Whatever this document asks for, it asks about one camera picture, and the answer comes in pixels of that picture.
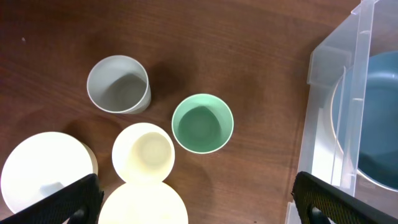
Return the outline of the grey cup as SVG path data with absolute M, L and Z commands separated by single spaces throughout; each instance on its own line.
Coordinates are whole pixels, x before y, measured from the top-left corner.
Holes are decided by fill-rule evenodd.
M 99 61 L 88 75 L 86 89 L 91 102 L 107 113 L 138 114 L 151 102 L 145 68 L 125 55 Z

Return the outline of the white bowl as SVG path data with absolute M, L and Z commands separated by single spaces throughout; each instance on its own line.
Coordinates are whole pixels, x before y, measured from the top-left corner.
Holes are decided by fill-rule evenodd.
M 98 173 L 98 162 L 86 144 L 65 133 L 39 133 L 6 159 L 1 192 L 7 207 L 18 213 L 92 173 Z

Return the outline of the blue bowl plate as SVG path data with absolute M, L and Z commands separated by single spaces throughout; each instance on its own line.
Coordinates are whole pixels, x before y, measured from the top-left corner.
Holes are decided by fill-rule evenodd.
M 358 172 L 397 191 L 397 52 L 369 58 Z

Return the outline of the green cup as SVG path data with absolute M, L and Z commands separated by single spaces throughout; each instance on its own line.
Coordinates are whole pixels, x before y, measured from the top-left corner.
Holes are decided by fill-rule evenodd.
M 181 101 L 172 115 L 172 132 L 187 151 L 209 154 L 231 139 L 234 117 L 230 107 L 215 95 L 199 93 Z

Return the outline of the yellow bowl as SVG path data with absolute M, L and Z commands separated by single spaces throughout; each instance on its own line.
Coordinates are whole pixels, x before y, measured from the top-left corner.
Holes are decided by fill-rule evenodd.
M 123 184 L 105 201 L 98 223 L 188 224 L 188 213 L 179 194 L 163 182 Z

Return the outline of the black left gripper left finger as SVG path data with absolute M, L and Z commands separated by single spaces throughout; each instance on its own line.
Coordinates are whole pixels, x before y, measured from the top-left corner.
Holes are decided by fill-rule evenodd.
M 14 223 L 97 223 L 104 192 L 98 176 L 89 174 L 43 200 L 1 220 Z

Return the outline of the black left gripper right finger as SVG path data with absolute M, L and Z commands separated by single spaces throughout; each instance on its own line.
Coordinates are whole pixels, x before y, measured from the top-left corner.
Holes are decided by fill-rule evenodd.
M 397 219 L 301 171 L 291 192 L 300 221 L 315 223 L 397 224 Z

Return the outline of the cream cup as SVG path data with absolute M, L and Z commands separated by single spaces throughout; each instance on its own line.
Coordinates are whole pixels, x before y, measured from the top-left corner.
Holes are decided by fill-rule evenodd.
M 173 169 L 174 144 L 170 136 L 154 124 L 132 124 L 117 136 L 112 162 L 118 176 L 127 183 L 157 184 Z

